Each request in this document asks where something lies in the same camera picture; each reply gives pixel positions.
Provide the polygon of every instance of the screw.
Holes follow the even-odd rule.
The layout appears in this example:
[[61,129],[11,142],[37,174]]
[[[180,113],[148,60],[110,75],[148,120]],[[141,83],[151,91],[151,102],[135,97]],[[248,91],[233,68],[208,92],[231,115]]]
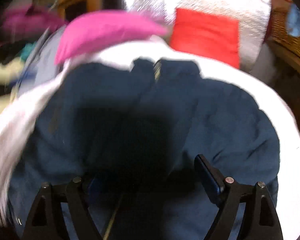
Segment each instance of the screw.
[[47,188],[47,187],[49,187],[49,183],[48,183],[48,182],[43,182],[43,183],[41,184],[41,187],[42,187],[42,188]]
[[81,182],[81,177],[75,177],[72,181],[74,183],[79,183],[79,182]]
[[234,183],[234,179],[233,178],[231,178],[231,177],[226,177],[226,182],[228,182],[228,183]]
[[258,186],[261,188],[264,188],[266,186],[266,184],[264,182],[259,181]]

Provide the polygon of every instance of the cream fabric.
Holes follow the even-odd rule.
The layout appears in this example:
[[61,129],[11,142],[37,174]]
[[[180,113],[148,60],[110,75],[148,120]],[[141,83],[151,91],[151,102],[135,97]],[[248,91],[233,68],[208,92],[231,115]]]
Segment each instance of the cream fabric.
[[13,79],[17,78],[23,70],[25,63],[16,57],[9,64],[3,66],[0,64],[0,85],[7,85]]

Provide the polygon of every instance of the navy blue fabric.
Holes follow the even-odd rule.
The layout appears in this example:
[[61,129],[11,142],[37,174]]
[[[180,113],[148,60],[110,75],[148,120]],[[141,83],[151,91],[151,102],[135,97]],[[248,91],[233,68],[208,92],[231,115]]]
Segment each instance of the navy blue fabric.
[[[89,173],[96,175],[89,210],[99,231],[125,192],[109,240],[202,239],[218,209],[194,174],[197,154],[239,183],[266,182],[276,203],[279,140],[255,100],[234,85],[202,79],[194,62],[160,63],[158,80],[153,63],[141,59],[131,72],[90,63],[67,76],[13,172],[14,216],[26,221],[43,181],[67,183]],[[116,187],[100,186],[108,184],[100,182],[105,173]],[[24,223],[15,226],[21,235]]]

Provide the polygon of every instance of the pink cloth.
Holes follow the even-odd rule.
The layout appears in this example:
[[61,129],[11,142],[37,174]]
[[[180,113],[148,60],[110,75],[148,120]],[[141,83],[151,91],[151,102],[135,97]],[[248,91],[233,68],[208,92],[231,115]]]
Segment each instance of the pink cloth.
[[72,21],[61,37],[55,64],[80,54],[105,49],[124,41],[162,36],[166,29],[139,14],[122,10],[97,11]]

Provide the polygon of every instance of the red cloth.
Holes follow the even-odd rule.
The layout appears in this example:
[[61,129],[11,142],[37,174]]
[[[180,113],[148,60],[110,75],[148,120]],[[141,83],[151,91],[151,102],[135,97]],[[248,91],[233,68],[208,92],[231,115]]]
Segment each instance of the red cloth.
[[239,21],[177,8],[170,46],[239,68]]

